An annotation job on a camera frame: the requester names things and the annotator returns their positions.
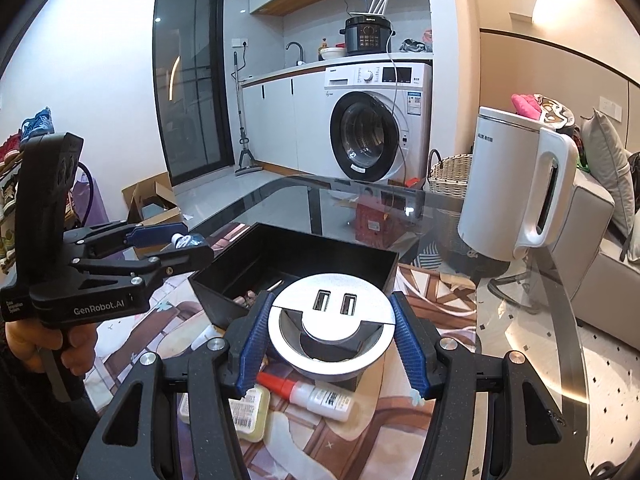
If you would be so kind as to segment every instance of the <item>hand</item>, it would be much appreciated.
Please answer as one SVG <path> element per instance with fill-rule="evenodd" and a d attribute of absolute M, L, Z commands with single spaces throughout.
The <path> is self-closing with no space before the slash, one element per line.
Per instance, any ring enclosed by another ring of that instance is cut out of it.
<path fill-rule="evenodd" d="M 62 346 L 62 332 L 44 328 L 36 319 L 6 323 L 4 331 L 11 352 L 31 372 L 44 372 L 37 347 L 58 350 Z M 71 348 L 62 352 L 60 359 L 73 375 L 80 376 L 94 366 L 94 347 L 98 341 L 97 325 L 75 326 L 69 330 L 68 334 Z"/>

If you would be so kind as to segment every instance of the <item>black tray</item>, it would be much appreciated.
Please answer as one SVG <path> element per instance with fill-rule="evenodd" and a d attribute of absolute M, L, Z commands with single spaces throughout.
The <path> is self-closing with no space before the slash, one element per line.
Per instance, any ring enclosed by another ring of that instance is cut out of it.
<path fill-rule="evenodd" d="M 189 281 L 210 321 L 226 329 L 247 314 L 232 300 L 248 290 L 258 294 L 282 280 L 273 290 L 277 295 L 305 276 L 340 272 L 390 294 L 397 264 L 395 252 L 257 223 Z"/>

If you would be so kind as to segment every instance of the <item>pink cloth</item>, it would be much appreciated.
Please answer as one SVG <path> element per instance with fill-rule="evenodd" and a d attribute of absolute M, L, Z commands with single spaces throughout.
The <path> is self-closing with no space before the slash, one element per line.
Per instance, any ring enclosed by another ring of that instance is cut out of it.
<path fill-rule="evenodd" d="M 513 94 L 511 96 L 511 102 L 516 108 L 516 113 L 518 115 L 535 121 L 539 120 L 542 109 L 533 95 Z"/>

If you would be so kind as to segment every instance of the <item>rice cooker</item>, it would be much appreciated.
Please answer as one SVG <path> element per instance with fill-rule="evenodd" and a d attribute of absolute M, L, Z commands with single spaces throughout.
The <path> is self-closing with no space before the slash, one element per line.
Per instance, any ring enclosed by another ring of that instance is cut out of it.
<path fill-rule="evenodd" d="M 383 16 L 361 15 L 349 18 L 340 34 L 344 34 L 347 56 L 358 56 L 386 52 L 386 42 L 395 33 L 391 30 L 391 22 Z"/>

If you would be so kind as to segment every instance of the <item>glass table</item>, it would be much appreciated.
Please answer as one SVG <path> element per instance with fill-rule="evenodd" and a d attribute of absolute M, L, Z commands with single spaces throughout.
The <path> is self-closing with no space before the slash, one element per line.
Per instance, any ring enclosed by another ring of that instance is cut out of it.
<path fill-rule="evenodd" d="M 523 352 L 574 428 L 579 449 L 585 451 L 589 401 L 582 348 L 570 301 L 548 249 L 532 250 L 524 260 L 511 264 L 488 260 L 458 237 L 456 219 L 461 210 L 462 200 L 420 189 L 291 176 L 254 190 L 192 231 L 212 243 L 222 240 L 214 250 L 222 250 L 228 243 L 216 234 L 228 231 L 232 222 L 261 222 L 395 251 L 411 281 L 400 276 L 396 285 L 416 296 L 421 292 L 416 290 L 420 278 L 412 281 L 409 267 L 414 276 L 418 276 L 415 269 L 440 272 L 449 286 L 450 276 L 469 278 L 476 287 L 475 326 L 457 323 L 457 328 L 450 330 L 462 340 L 475 332 L 476 337 L 470 338 L 484 354 L 503 357 L 512 349 Z M 468 319 L 463 324 L 473 323 Z M 486 414 L 486 394 L 478 394 L 468 478 L 482 469 Z M 366 471 L 360 478 L 375 478 Z M 252 478 L 263 477 L 252 474 Z"/>
<path fill-rule="evenodd" d="M 532 250 L 510 264 L 489 260 L 458 237 L 461 210 L 462 200 L 419 189 L 292 176 L 255 189 L 191 231 L 207 238 L 216 253 L 256 222 L 395 251 L 394 289 L 405 293 L 416 316 L 472 351 L 500 358 L 511 350 L 523 352 L 584 453 L 589 399 L 582 348 L 550 253 Z M 98 327 L 95 367 L 85 380 L 98 410 L 107 406 L 145 352 L 170 358 L 216 335 L 186 275 L 167 279 L 150 306 L 145 314 Z M 345 424 L 272 394 L 264 438 L 257 443 L 240 439 L 252 480 L 411 478 L 433 401 L 423 406 L 412 402 L 395 343 L 383 358 L 363 373 L 353 394 L 358 416 Z M 306 380 L 283 362 L 270 362 L 266 370 Z M 179 413 L 194 416 L 183 409 Z M 476 394 L 468 479 L 479 478 L 482 471 L 487 416 L 488 394 Z M 183 476 L 193 480 L 188 420 L 182 416 L 178 422 L 178 440 Z"/>

